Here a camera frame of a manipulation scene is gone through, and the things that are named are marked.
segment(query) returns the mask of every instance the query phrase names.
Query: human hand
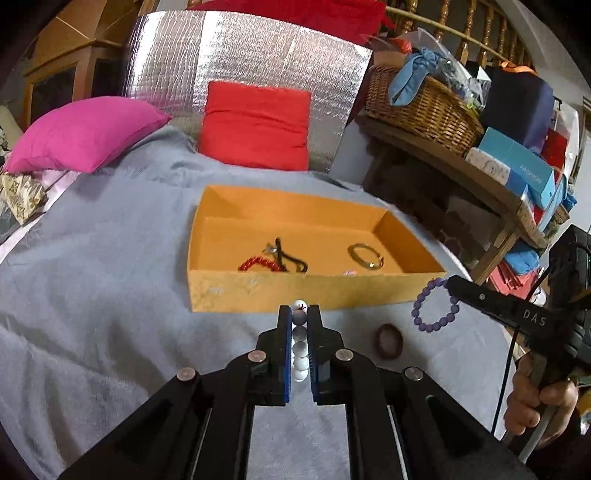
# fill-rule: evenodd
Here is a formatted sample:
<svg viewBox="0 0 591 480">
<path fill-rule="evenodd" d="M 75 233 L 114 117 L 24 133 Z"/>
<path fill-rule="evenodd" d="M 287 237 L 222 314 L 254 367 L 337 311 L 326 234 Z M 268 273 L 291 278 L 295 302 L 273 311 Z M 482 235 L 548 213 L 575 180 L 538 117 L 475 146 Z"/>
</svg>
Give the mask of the human hand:
<svg viewBox="0 0 591 480">
<path fill-rule="evenodd" d="M 505 427 L 514 435 L 523 435 L 526 428 L 540 422 L 536 407 L 540 403 L 558 407 L 556 415 L 542 436 L 538 448 L 548 445 L 564 433 L 579 399 L 579 390 L 572 382 L 558 382 L 541 392 L 530 381 L 533 363 L 531 355 L 524 356 L 513 376 L 513 392 L 507 398 Z"/>
</svg>

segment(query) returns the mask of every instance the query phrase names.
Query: white bead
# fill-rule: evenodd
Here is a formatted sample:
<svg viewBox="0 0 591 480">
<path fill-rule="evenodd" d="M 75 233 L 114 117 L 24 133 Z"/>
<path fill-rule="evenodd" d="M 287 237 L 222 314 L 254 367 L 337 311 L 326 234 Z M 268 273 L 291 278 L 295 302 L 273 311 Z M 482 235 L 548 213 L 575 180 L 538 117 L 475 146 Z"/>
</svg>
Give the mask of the white bead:
<svg viewBox="0 0 591 480">
<path fill-rule="evenodd" d="M 300 358 L 306 356 L 308 355 L 308 344 L 306 342 L 296 342 L 291 348 L 291 351 L 294 352 L 295 356 Z"/>
<path fill-rule="evenodd" d="M 294 380 L 296 382 L 303 382 L 307 376 L 308 370 L 304 370 L 303 372 L 300 372 L 299 370 L 294 370 Z"/>
<path fill-rule="evenodd" d="M 306 322 L 306 313 L 304 310 L 294 310 L 291 312 L 291 321 L 294 325 L 303 325 Z"/>
<path fill-rule="evenodd" d="M 296 342 L 305 342 L 308 339 L 308 331 L 306 327 L 303 325 L 298 325 L 294 327 L 291 331 L 291 338 L 293 338 Z"/>
<path fill-rule="evenodd" d="M 304 302 L 304 300 L 296 300 L 294 303 L 291 304 L 291 310 L 304 310 L 304 312 L 307 312 L 308 304 Z"/>
<path fill-rule="evenodd" d="M 310 361 L 306 357 L 296 358 L 294 360 L 294 369 L 295 370 L 303 372 L 304 370 L 308 370 L 309 367 L 310 367 Z"/>
</svg>

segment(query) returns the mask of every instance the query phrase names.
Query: navy bag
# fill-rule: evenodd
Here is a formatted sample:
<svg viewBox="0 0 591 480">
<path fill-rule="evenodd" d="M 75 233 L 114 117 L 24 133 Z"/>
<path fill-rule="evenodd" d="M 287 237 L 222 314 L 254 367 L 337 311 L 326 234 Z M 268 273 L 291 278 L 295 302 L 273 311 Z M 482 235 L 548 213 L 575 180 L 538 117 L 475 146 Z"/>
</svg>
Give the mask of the navy bag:
<svg viewBox="0 0 591 480">
<path fill-rule="evenodd" d="M 540 155 L 550 129 L 554 92 L 547 82 L 526 70 L 506 66 L 486 69 L 492 84 L 480 122 L 485 129 L 492 127 Z"/>
</svg>

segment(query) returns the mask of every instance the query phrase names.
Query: yellow cardboard box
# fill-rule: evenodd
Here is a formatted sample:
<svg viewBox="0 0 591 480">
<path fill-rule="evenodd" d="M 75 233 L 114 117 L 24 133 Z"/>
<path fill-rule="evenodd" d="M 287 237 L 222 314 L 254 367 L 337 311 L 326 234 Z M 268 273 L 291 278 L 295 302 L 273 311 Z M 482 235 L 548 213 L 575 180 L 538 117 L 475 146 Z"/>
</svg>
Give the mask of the yellow cardboard box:
<svg viewBox="0 0 591 480">
<path fill-rule="evenodd" d="M 238 267 L 281 238 L 308 263 L 305 274 Z M 366 243 L 384 256 L 367 270 L 347 251 Z M 375 260 L 362 249 L 358 254 Z M 285 265 L 294 267 L 289 261 Z M 206 187 L 193 222 L 187 260 L 194 312 L 276 312 L 303 299 L 322 309 L 414 300 L 441 265 L 387 210 L 323 197 L 244 187 Z"/>
</svg>

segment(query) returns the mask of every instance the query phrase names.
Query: red bag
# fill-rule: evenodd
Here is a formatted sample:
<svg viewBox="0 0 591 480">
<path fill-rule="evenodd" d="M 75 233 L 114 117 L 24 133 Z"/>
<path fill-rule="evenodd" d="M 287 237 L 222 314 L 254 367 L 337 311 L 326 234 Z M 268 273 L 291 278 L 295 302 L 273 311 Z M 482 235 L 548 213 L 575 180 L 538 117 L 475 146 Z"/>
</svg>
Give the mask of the red bag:
<svg viewBox="0 0 591 480">
<path fill-rule="evenodd" d="M 555 130 L 548 130 L 548 136 L 546 137 L 540 157 L 546 160 L 548 165 L 554 167 L 555 182 L 558 181 L 560 172 L 564 170 L 566 146 L 568 143 L 568 140 Z"/>
<path fill-rule="evenodd" d="M 217 10 L 273 18 L 311 28 L 343 40 L 365 45 L 385 15 L 385 3 L 376 0 L 212 0 L 188 10 Z"/>
</svg>

